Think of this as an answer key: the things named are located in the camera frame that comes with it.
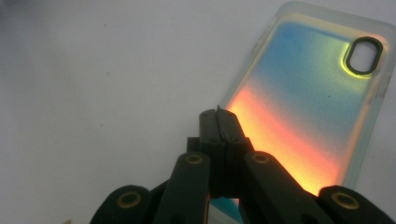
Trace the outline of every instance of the white surface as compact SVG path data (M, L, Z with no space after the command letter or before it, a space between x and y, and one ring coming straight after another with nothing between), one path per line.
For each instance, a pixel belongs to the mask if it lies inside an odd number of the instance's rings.
M172 172L285 1L5 0L0 223L88 223ZM310 1L396 25L396 2ZM396 219L396 78L357 190Z

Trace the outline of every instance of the camera cutout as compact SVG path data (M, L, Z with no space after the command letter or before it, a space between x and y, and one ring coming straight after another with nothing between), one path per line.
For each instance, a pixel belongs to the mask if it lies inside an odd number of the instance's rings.
M365 36L356 39L346 57L346 66L356 75L374 72L382 53L382 44L377 39Z

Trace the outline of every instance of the clear phone case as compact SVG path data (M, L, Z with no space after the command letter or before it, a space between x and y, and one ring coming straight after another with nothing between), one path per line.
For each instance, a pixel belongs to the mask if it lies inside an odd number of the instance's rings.
M284 5L222 106L256 150L313 194L353 188L395 64L396 28L299 2ZM351 57L374 49L367 69Z

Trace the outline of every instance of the brass rivet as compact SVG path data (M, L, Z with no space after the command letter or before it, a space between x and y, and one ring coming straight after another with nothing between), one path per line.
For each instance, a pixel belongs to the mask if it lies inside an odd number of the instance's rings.
M202 157L198 156L198 155L190 155L186 158L186 161L190 164L199 164L203 161Z
M270 159L267 156L262 155L262 154L254 154L252 159L257 163L262 163L262 164L270 161Z
M358 200L341 191L337 191L333 193L332 200L338 203L338 205L345 207L346 209L349 210L355 210L361 206Z
M142 201L142 196L136 191L128 191L121 194L117 199L117 205L120 208L132 208L137 206Z

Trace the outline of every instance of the phone case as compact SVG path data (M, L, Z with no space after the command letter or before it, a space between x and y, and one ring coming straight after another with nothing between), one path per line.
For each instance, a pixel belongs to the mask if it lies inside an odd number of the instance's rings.
M353 188L395 64L395 37L381 21L287 3L222 106L305 190ZM359 43L375 47L367 70L351 65Z

